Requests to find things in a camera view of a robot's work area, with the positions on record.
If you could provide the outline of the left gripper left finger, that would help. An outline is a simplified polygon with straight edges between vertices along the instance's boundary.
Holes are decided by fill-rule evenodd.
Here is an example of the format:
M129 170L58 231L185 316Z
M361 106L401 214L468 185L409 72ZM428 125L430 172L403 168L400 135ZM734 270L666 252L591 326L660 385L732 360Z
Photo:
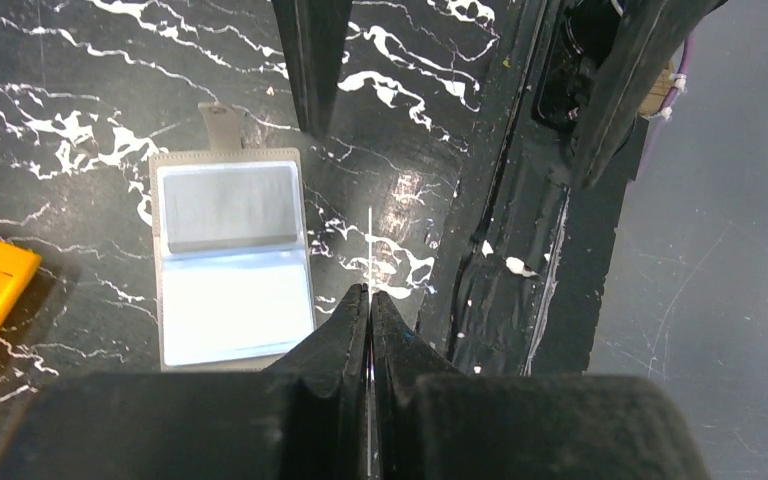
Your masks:
M260 371L56 382L0 451L0 479L358 479L369 294Z

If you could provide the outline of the grey card holder blue inside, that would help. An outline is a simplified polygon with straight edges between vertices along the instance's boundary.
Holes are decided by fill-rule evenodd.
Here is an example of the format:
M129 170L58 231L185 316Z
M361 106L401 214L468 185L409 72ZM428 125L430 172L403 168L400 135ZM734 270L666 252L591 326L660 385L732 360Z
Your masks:
M261 370L316 327L301 158L199 109L208 147L150 160L160 367Z

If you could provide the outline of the thin white card edge-on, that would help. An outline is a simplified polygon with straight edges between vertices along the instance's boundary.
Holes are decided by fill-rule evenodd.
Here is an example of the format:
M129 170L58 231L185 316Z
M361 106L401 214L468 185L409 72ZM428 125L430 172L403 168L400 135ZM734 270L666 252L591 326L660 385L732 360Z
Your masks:
M373 265L372 265L372 233L373 233L373 209L370 205L367 209L367 234L366 234L366 240L367 240L367 290L368 290L368 308L367 308L367 333L369 333L371 330L371 307L372 307L372 297L373 297L373 285L374 285L374 275L373 275ZM367 479L374 479L374 469L373 469L373 460L374 460L374 365L373 365L373 359L372 359L372 340L371 337L367 339L367 361L366 361L366 393L367 393L367 406L366 406L366 414L367 414L367 442L366 442L366 470L367 470Z

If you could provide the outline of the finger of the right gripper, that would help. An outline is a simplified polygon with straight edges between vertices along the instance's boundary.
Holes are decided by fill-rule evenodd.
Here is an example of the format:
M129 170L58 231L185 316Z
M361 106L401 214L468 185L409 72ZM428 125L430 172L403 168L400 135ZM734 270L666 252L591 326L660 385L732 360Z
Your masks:
M721 1L629 1L572 133L571 186L593 186L669 59Z
M351 0L274 0L273 11L299 128L328 134L338 90Z

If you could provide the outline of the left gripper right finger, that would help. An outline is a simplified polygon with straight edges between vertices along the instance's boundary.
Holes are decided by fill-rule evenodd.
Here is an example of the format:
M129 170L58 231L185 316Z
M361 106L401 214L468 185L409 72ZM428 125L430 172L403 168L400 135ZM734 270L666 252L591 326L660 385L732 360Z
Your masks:
M458 371L370 302L379 452L386 479L705 479L675 403L653 382L608 375Z

